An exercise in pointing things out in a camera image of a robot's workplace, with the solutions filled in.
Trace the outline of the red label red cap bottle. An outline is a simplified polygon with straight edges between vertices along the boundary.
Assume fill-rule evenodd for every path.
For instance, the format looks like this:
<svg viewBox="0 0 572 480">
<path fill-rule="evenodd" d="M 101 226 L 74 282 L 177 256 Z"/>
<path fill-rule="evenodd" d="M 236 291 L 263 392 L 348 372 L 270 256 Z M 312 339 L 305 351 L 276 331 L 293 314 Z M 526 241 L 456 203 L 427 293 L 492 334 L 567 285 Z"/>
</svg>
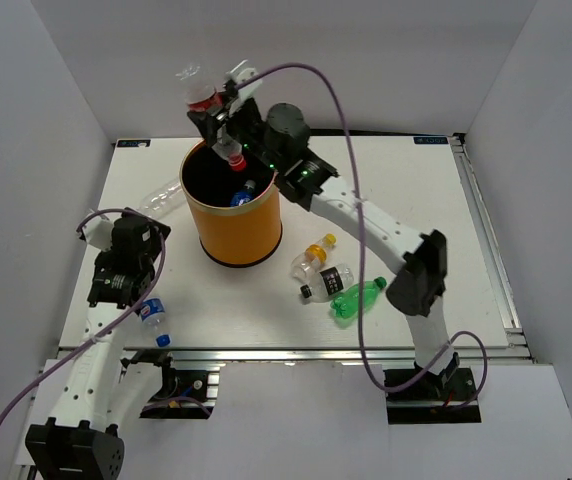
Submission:
<svg viewBox="0 0 572 480">
<path fill-rule="evenodd" d="M 184 102 L 190 112 L 204 113 L 211 107 L 223 105 L 212 75 L 197 61 L 191 60 L 176 77 L 182 84 Z M 246 168 L 242 145 L 227 133 L 224 126 L 216 130 L 211 149 L 228 163 L 232 171 L 241 172 Z"/>
</svg>

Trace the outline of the black label black cap bottle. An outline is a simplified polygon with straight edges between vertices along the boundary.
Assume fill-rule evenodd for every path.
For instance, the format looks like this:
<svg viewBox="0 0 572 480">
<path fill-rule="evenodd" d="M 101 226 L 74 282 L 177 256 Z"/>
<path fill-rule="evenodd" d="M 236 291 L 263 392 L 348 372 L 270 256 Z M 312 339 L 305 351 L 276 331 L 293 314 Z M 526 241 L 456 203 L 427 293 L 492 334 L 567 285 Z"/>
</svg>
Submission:
<svg viewBox="0 0 572 480">
<path fill-rule="evenodd" d="M 300 287 L 300 294 L 307 302 L 325 302 L 345 291 L 353 282 L 351 268 L 341 263 L 315 273 Z"/>
</svg>

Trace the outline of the green plastic bottle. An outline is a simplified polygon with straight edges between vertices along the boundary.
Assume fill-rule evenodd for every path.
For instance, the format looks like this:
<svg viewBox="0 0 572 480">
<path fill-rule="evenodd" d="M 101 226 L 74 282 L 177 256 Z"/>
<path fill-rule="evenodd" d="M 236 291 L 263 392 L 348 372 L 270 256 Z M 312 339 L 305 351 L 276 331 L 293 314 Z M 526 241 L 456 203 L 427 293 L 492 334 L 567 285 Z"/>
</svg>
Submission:
<svg viewBox="0 0 572 480">
<path fill-rule="evenodd" d="M 377 301 L 380 293 L 386 288 L 384 277 L 366 281 L 363 289 L 358 285 L 350 287 L 330 302 L 331 316 L 340 329 L 346 329 L 358 317 L 359 301 L 362 298 L 362 310 L 367 312 Z"/>
</svg>

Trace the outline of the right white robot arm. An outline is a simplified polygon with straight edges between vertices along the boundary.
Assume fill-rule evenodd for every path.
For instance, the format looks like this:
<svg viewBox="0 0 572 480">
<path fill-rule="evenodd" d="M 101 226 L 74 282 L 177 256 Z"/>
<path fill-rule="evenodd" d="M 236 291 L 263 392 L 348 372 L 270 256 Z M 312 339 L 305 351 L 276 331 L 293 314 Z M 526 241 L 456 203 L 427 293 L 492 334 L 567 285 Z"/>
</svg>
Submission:
<svg viewBox="0 0 572 480">
<path fill-rule="evenodd" d="M 438 230 L 424 234 L 407 227 L 360 199 L 356 183 L 347 183 L 310 149 L 311 129 L 292 104 L 275 104 L 262 115 L 249 99 L 237 109 L 192 107 L 188 117 L 207 146 L 232 137 L 275 172 L 277 189 L 287 200 L 340 227 L 359 240 L 362 251 L 371 251 L 388 267 L 394 278 L 386 298 L 407 319 L 418 388 L 432 399 L 450 391 L 459 356 L 449 340 L 443 310 L 446 237 Z"/>
</svg>

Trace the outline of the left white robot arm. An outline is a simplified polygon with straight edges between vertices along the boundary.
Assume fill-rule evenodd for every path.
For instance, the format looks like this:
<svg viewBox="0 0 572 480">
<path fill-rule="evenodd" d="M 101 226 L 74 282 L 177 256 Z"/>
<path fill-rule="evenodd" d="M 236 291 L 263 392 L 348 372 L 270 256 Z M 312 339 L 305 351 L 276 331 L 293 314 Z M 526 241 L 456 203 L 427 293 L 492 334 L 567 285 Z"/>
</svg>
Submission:
<svg viewBox="0 0 572 480">
<path fill-rule="evenodd" d="M 177 374 L 164 365 L 135 367 L 123 379 L 121 356 L 143 301 L 164 266 L 169 226 L 130 208 L 90 214 L 79 238 L 97 249 L 81 344 L 54 365 L 71 367 L 47 420 L 29 426 L 25 446 L 44 479 L 115 479 L 122 435 L 146 399 L 171 396 Z"/>
</svg>

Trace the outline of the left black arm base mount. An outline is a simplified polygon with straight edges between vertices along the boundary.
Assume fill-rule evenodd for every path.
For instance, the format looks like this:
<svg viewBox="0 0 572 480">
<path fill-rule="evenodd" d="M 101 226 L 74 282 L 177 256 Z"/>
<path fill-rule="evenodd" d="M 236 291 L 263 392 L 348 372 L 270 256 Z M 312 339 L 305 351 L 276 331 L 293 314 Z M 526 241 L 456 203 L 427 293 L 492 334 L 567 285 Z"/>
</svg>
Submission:
<svg viewBox="0 0 572 480">
<path fill-rule="evenodd" d="M 121 359 L 124 377 L 131 365 L 152 364 L 161 378 L 160 389 L 145 404 L 143 419 L 207 419 L 208 414 L 193 402 L 178 401 L 182 396 L 201 403 L 212 412 L 219 373 L 206 367 L 184 366 L 168 350 L 139 350 Z"/>
</svg>

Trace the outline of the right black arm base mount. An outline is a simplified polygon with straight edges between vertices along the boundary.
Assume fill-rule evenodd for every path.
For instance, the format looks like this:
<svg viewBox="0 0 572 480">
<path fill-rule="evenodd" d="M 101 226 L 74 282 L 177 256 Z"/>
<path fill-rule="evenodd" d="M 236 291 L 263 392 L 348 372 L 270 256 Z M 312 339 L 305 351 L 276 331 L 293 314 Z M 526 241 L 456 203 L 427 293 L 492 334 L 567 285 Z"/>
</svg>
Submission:
<svg viewBox="0 0 572 480">
<path fill-rule="evenodd" d="M 478 402 L 471 401 L 476 383 L 470 368 L 459 368 L 444 390 L 420 380 L 407 390 L 386 396 L 389 425 L 478 424 Z"/>
</svg>

